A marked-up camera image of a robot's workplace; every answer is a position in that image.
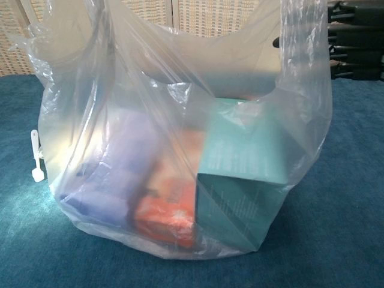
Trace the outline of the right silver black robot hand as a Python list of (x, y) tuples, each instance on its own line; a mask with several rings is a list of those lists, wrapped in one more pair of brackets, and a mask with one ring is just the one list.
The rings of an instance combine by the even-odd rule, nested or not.
[(331, 78), (383, 80), (383, 1), (328, 1)]

